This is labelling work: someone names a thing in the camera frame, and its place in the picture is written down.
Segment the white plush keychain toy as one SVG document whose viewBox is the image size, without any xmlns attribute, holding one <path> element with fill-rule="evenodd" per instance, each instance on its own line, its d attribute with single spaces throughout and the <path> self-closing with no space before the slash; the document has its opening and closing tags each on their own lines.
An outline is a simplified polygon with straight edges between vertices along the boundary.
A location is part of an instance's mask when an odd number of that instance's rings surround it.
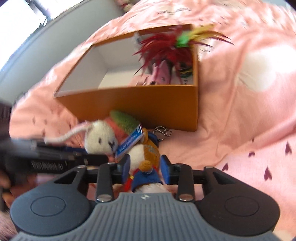
<svg viewBox="0 0 296 241">
<path fill-rule="evenodd" d="M 122 191 L 133 193 L 165 193 L 167 188 L 159 175 L 161 154 L 158 137 L 142 127 L 129 114 L 112 110 L 103 120 L 86 122 L 59 137 L 45 137 L 47 144 L 60 144 L 84 133 L 87 154 L 104 154 L 119 161 L 130 157 L 128 179 Z"/>
</svg>

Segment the pink patterned duvet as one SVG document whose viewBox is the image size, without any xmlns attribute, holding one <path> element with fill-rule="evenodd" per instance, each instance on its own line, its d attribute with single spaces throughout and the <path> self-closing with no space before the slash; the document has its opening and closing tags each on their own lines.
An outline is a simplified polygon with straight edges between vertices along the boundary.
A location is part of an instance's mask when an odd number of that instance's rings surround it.
<svg viewBox="0 0 296 241">
<path fill-rule="evenodd" d="M 277 232 L 295 235 L 295 13 L 260 1 L 141 1 L 76 47 L 11 113 L 13 138 L 54 137 L 78 124 L 53 98 L 63 77 L 95 42 L 140 29 L 213 23 L 232 44 L 200 51 L 196 132 L 174 131 L 160 151 L 193 168 L 215 166 L 272 196 Z"/>
</svg>

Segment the orange cardboard storage box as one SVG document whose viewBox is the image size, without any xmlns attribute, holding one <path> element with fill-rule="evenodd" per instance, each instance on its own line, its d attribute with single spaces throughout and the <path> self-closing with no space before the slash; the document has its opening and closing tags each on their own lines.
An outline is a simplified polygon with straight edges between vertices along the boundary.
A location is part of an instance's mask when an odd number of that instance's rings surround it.
<svg viewBox="0 0 296 241">
<path fill-rule="evenodd" d="M 128 113 L 145 128 L 166 126 L 195 131 L 198 123 L 198 58 L 193 55 L 193 76 L 179 84 L 135 85 L 141 64 L 132 42 L 134 32 L 90 44 L 63 75 L 54 93 L 81 121 L 107 117 L 112 110 Z"/>
</svg>

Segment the small pink pouch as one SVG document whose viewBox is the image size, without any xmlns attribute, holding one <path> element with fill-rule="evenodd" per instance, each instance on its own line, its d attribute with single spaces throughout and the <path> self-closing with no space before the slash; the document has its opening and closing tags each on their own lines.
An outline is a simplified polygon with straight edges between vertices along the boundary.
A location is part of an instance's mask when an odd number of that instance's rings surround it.
<svg viewBox="0 0 296 241">
<path fill-rule="evenodd" d="M 171 83 L 171 67 L 166 60 L 159 65 L 152 65 L 151 74 L 137 75 L 132 78 L 131 84 L 135 86 L 168 85 Z"/>
</svg>

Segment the red feather toy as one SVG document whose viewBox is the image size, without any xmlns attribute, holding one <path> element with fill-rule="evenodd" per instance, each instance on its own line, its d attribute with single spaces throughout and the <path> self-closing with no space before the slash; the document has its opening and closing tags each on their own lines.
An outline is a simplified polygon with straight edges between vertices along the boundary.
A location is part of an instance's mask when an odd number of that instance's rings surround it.
<svg viewBox="0 0 296 241">
<path fill-rule="evenodd" d="M 140 41 L 140 48 L 135 52 L 139 60 L 144 61 L 138 70 L 144 73 L 151 62 L 159 66 L 163 60 L 172 63 L 177 71 L 182 64 L 192 67 L 194 46 L 211 48 L 206 43 L 208 39 L 232 43 L 229 37 L 215 31 L 213 24 L 201 25 L 190 31 L 184 31 L 178 25 L 171 28 L 169 33 L 154 33 Z"/>
</svg>

